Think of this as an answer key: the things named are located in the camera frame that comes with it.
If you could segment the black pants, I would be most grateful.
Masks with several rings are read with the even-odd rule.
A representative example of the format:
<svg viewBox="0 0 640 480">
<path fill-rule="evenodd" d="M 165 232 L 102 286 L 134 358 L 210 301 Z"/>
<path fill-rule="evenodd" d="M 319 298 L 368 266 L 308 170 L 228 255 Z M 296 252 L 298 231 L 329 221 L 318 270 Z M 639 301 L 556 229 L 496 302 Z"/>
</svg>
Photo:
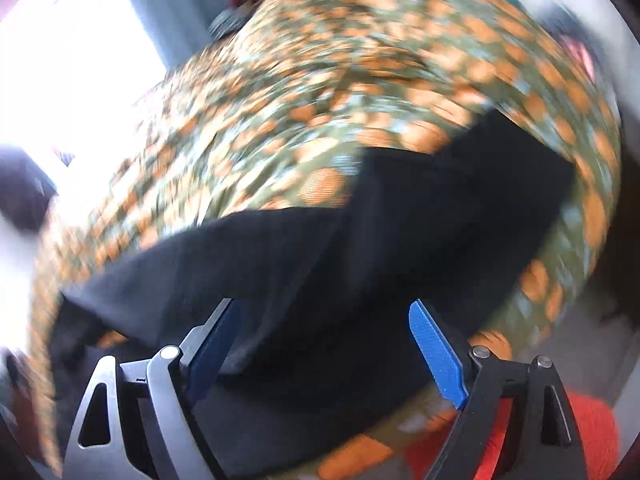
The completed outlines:
<svg viewBox="0 0 640 480">
<path fill-rule="evenodd" d="M 218 304 L 240 319 L 192 405 L 230 479 L 284 474 L 401 408 L 431 381 L 411 336 L 422 300 L 465 337 L 508 301 L 576 182 L 574 165 L 493 110 L 435 154 L 367 148 L 338 208 L 246 210 L 119 258 L 61 290 L 49 342 L 67 479 L 170 474 L 152 410 L 111 453 L 96 364 L 178 344 Z"/>
</svg>

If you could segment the dark bag by window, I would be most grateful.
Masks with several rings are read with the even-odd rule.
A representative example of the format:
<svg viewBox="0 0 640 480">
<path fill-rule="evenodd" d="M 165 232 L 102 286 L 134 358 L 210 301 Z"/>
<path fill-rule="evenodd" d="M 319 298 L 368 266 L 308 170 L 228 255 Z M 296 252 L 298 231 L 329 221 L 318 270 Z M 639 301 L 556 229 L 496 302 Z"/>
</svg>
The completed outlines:
<svg viewBox="0 0 640 480">
<path fill-rule="evenodd" d="M 38 233 L 55 195 L 54 183 L 23 150 L 1 149 L 1 213 L 15 229 Z"/>
</svg>

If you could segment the green orange floral bedspread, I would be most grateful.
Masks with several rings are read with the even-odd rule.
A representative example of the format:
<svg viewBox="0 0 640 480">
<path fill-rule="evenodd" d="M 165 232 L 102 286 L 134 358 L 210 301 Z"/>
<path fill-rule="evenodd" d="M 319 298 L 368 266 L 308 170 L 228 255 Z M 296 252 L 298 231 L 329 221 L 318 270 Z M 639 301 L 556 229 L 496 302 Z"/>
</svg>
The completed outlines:
<svg viewBox="0 0 640 480">
<path fill-rule="evenodd" d="M 515 0 L 262 0 L 145 106 L 142 151 L 106 190 L 56 200 L 42 234 L 29 354 L 54 470 L 63 440 L 48 344 L 60 290 L 120 256 L 245 209 L 342 206 L 367 146 L 431 153 L 495 107 L 578 171 L 561 218 L 477 334 L 507 354 L 548 336 L 584 287 L 620 183 L 615 107 Z"/>
</svg>

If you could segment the red and grey clothes pile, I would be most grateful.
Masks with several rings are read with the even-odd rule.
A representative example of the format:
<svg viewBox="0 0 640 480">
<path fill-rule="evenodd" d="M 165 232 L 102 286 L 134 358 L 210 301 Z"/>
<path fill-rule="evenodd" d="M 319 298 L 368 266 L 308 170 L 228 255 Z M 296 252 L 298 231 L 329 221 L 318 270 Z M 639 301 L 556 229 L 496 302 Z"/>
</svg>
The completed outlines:
<svg viewBox="0 0 640 480">
<path fill-rule="evenodd" d="M 250 20 L 262 0 L 231 0 L 208 26 L 209 37 L 213 42 L 236 34 Z"/>
</svg>

